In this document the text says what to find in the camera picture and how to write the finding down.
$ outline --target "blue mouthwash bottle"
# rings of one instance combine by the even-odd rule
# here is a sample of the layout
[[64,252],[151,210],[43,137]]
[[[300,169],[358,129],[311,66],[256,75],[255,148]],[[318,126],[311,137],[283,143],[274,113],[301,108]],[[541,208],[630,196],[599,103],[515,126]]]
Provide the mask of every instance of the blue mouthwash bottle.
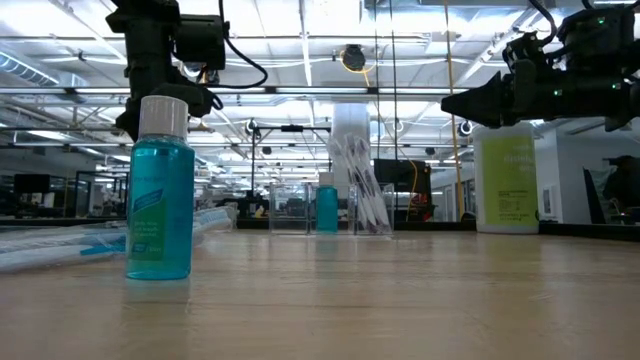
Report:
[[127,277],[182,279],[191,272],[195,152],[186,143],[187,104],[142,99],[131,152]]
[[338,190],[333,187],[333,174],[320,173],[316,190],[316,231],[319,234],[338,232]]

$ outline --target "table surface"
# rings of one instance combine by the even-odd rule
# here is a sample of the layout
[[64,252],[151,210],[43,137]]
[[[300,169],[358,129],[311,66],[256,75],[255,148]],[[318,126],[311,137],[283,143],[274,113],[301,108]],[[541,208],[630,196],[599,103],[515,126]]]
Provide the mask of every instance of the table surface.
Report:
[[0,276],[3,359],[640,359],[640,245],[208,234],[189,280]]

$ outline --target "white bottle cap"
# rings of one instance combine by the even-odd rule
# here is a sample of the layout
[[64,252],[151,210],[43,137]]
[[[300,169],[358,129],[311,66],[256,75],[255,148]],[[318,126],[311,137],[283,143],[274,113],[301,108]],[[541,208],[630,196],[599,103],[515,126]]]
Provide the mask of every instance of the white bottle cap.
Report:
[[173,135],[187,138],[189,106],[186,102],[169,96],[151,95],[142,98],[140,108],[140,133]]
[[320,186],[333,186],[333,173],[320,173],[319,177]]

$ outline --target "wooden table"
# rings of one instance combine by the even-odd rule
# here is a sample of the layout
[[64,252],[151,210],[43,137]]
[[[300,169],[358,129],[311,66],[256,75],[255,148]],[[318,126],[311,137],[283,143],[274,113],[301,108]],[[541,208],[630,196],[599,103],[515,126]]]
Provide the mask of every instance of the wooden table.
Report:
[[640,245],[210,234],[188,281],[122,260],[0,276],[2,359],[640,359]]

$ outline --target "black robotic device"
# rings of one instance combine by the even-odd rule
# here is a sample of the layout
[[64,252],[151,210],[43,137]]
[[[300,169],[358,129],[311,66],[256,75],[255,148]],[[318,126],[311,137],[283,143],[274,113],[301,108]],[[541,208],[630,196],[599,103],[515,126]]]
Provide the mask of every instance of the black robotic device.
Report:
[[[634,8],[587,8],[567,17],[557,29],[551,14],[530,0],[552,24],[542,40],[535,32],[510,42],[503,59],[510,73],[500,72],[481,87],[442,100],[441,109],[490,128],[521,120],[604,116],[613,131],[640,116],[640,41],[633,36]],[[558,36],[559,50],[542,48]],[[564,60],[565,69],[560,61]]]
[[166,95],[185,101],[189,114],[202,117],[211,108],[222,108],[220,99],[202,84],[184,77],[172,65],[171,55],[200,76],[215,78],[224,70],[225,39],[229,24],[220,16],[180,15],[175,0],[112,0],[118,9],[107,16],[115,33],[125,34],[131,97],[116,120],[135,141],[138,138],[140,103],[147,95]]

